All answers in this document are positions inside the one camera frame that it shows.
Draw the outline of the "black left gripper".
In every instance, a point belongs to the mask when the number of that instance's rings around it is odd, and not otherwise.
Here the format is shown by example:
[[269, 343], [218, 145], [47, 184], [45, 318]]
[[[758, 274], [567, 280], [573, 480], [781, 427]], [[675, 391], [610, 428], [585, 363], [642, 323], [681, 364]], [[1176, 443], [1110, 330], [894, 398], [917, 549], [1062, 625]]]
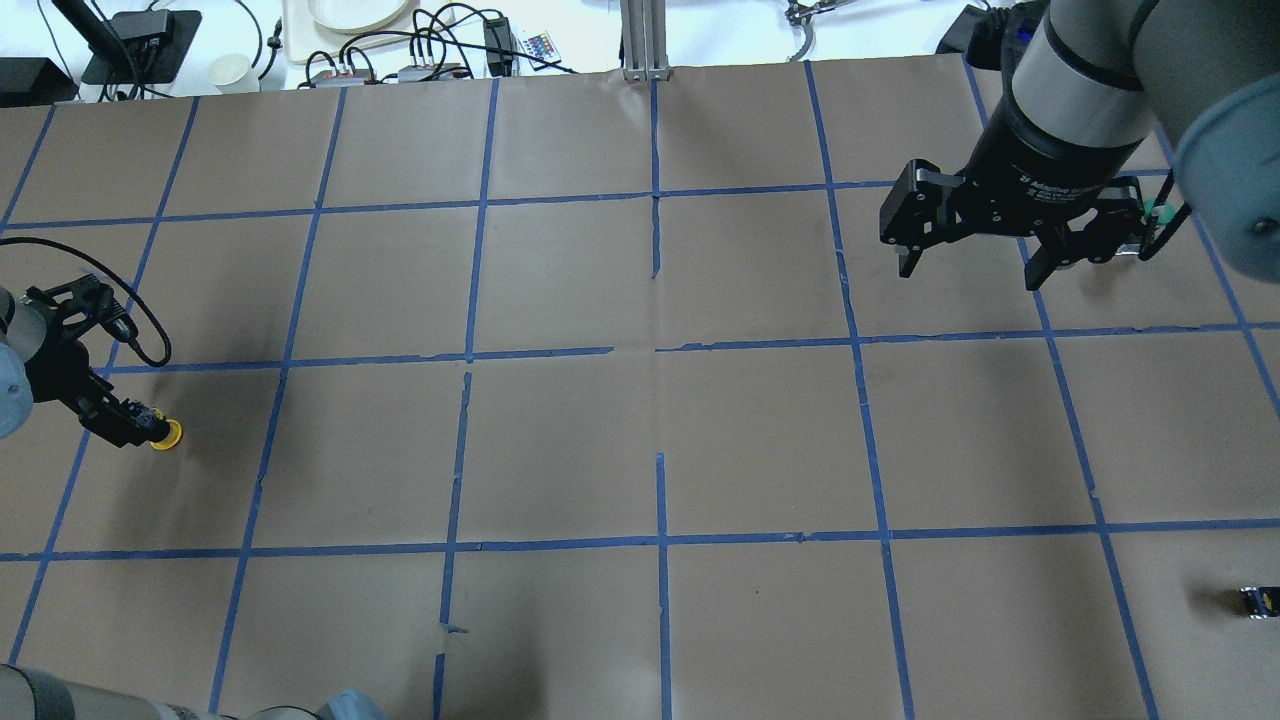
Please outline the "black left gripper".
[[26, 375], [36, 404], [63, 404], [100, 439], [115, 447], [156, 441], [156, 409], [119, 400], [111, 386], [93, 373], [90, 352], [81, 341], [42, 347], [26, 361]]

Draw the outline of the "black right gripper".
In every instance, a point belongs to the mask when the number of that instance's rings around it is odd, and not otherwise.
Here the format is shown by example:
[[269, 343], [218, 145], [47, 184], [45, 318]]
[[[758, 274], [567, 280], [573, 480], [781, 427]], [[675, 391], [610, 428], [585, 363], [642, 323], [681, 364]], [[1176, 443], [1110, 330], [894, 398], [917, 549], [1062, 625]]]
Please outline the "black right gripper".
[[[965, 178], [927, 160], [908, 161], [879, 208], [879, 241], [899, 255], [897, 274], [906, 279], [927, 250], [968, 237], [968, 223], [996, 234], [1034, 233], [1039, 247], [1027, 261], [1027, 288], [1037, 291], [1060, 269], [1107, 263], [1146, 237], [1139, 182], [1115, 179], [1139, 145], [1079, 146], [1046, 133], [1019, 110], [996, 110]], [[957, 204], [964, 186], [966, 223]], [[1089, 209], [1096, 215], [1084, 228], [1065, 224]]]

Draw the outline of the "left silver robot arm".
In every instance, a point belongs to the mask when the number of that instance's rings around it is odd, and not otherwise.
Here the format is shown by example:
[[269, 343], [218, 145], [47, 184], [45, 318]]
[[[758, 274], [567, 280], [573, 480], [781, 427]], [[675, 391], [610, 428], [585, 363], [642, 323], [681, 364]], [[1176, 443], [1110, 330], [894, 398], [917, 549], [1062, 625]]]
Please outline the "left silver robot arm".
[[95, 328], [138, 348], [138, 328], [113, 288], [83, 275], [22, 296], [3, 291], [1, 434], [17, 433], [37, 404], [60, 404], [91, 434], [116, 447], [159, 446], [173, 424], [155, 407], [118, 398], [90, 363], [82, 337]]

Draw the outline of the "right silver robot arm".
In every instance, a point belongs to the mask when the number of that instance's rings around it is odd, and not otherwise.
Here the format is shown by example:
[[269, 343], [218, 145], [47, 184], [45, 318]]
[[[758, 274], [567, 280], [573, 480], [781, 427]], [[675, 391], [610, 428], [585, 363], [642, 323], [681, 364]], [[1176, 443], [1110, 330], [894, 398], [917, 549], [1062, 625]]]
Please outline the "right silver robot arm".
[[1047, 1], [1000, 31], [1004, 94], [965, 167], [905, 165], [879, 240], [910, 277], [974, 234], [1034, 237], [1029, 291], [1080, 261], [1148, 260], [1190, 214], [1277, 282], [1277, 4]]

